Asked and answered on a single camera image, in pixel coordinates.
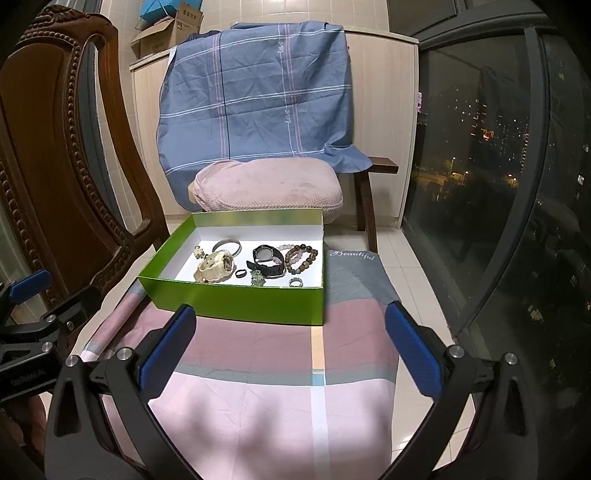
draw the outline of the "pink cushion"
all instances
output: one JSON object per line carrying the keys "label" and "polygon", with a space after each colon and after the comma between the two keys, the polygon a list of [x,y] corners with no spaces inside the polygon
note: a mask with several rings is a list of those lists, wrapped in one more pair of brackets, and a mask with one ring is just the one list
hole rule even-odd
{"label": "pink cushion", "polygon": [[305,157],[215,162],[197,173],[193,196],[208,212],[322,208],[325,223],[343,208],[334,170],[322,160]]}

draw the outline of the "cardboard box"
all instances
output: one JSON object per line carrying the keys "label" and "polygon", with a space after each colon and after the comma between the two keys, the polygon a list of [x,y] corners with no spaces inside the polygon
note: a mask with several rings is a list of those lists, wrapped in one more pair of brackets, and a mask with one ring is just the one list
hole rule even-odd
{"label": "cardboard box", "polygon": [[[202,0],[185,0],[185,2],[195,10],[199,10]],[[139,16],[152,26],[165,17],[176,17],[180,4],[181,0],[144,0]]]}
{"label": "cardboard box", "polygon": [[[247,269],[246,261],[253,260],[252,251],[262,244],[278,247],[304,243],[319,254],[301,274],[286,272],[281,278],[268,279],[262,287],[251,286],[250,273],[215,284],[196,283],[193,274],[201,260],[194,257],[194,247],[200,245],[208,254],[225,238],[236,238],[242,244],[242,251],[235,257],[237,270]],[[228,250],[233,253],[235,244],[229,244]],[[205,212],[193,213],[174,231],[141,271],[139,281],[159,309],[174,311],[187,303],[204,317],[322,325],[323,266],[321,209]],[[294,277],[302,279],[303,287],[288,285]]]}
{"label": "cardboard box", "polygon": [[146,28],[131,41],[131,49],[141,59],[178,45],[191,33],[199,33],[203,13],[182,2],[174,18],[166,18]]}

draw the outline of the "screw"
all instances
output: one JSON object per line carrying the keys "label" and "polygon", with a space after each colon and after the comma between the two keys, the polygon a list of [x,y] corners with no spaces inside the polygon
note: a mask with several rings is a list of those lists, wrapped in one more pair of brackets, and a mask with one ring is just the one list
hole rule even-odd
{"label": "screw", "polygon": [[134,351],[131,348],[123,347],[117,352],[117,358],[119,360],[129,360],[133,354]]}
{"label": "screw", "polygon": [[514,353],[506,353],[505,362],[507,362],[509,365],[515,365],[518,362],[517,355]]}
{"label": "screw", "polygon": [[447,351],[453,358],[462,358],[464,353],[466,353],[465,350],[459,345],[452,345],[447,349]]}
{"label": "screw", "polygon": [[70,355],[68,358],[66,358],[66,366],[67,367],[73,367],[77,363],[78,363],[78,355]]}

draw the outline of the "black watch strap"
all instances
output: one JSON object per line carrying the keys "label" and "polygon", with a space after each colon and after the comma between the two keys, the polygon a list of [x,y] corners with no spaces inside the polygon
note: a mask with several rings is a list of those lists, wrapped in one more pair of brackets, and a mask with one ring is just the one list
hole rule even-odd
{"label": "black watch strap", "polygon": [[[279,265],[264,265],[259,263],[257,253],[261,249],[271,250],[272,256],[281,260],[281,263]],[[283,276],[285,273],[285,259],[283,258],[283,254],[275,247],[271,247],[270,245],[259,245],[252,251],[252,259],[254,260],[254,263],[247,260],[246,266],[250,270],[258,270],[264,278],[277,278]]]}

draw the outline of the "carved wood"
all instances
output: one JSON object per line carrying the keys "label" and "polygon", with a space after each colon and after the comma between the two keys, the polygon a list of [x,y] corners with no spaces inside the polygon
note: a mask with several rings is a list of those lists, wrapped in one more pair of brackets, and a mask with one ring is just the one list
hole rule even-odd
{"label": "carved wood", "polygon": [[[101,198],[80,135],[77,81],[90,41],[113,145],[142,213],[133,233]],[[0,197],[30,268],[53,276],[44,300],[52,306],[88,284],[105,295],[168,238],[127,121],[117,29],[101,15],[44,8],[0,71],[0,112]]]}

